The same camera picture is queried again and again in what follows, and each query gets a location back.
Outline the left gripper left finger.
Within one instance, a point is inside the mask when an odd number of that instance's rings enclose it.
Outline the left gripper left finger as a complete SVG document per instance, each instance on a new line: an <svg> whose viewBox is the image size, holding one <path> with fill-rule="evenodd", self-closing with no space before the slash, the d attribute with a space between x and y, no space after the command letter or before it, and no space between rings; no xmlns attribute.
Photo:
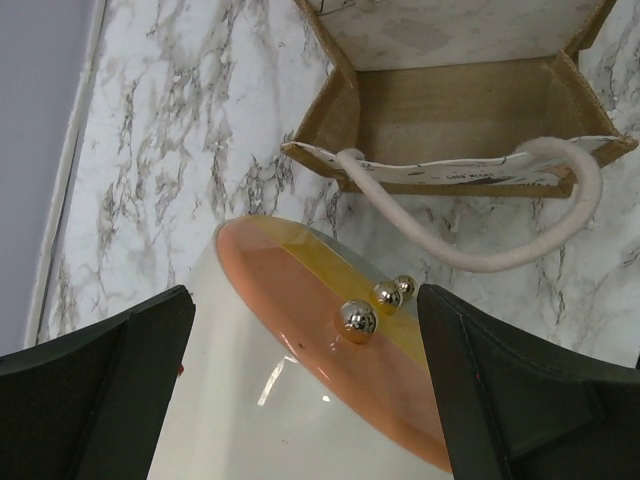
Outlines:
<svg viewBox="0 0 640 480"><path fill-rule="evenodd" d="M194 317L178 285L2 357L2 478L146 478Z"/></svg>

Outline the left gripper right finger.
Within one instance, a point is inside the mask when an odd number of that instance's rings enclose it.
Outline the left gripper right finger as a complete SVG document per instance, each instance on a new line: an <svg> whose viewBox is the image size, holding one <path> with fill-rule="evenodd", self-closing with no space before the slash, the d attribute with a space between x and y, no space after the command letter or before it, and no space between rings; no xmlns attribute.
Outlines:
<svg viewBox="0 0 640 480"><path fill-rule="evenodd" d="M417 296L457 479L636 479L639 371L555 345L444 288Z"/></svg>

